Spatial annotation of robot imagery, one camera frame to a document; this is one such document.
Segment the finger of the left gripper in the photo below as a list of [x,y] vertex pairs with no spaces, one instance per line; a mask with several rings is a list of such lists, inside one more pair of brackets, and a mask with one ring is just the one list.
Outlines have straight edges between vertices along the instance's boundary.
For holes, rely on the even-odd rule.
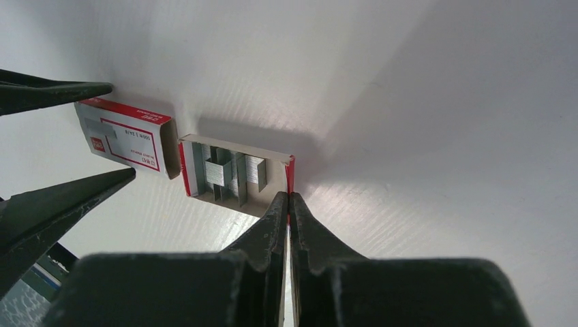
[[113,90],[109,82],[49,80],[1,70],[1,115],[79,102]]
[[125,168],[1,201],[1,297],[89,211],[136,178]]

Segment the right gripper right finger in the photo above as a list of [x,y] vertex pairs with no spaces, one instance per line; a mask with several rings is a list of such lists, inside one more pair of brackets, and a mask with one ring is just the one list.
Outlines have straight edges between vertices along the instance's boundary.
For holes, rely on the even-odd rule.
[[499,266],[482,258],[371,259],[289,197],[296,326],[529,326]]

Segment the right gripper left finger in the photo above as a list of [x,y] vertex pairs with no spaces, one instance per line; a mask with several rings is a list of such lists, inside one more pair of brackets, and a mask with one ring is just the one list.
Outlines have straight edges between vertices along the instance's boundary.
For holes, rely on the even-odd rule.
[[43,326],[281,326],[288,194],[225,249],[78,261]]

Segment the red white staple box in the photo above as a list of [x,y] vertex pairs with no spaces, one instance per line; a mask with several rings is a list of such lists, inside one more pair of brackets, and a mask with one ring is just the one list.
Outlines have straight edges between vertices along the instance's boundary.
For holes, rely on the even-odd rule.
[[74,107],[93,154],[169,179],[180,175],[177,127],[171,116],[98,97]]

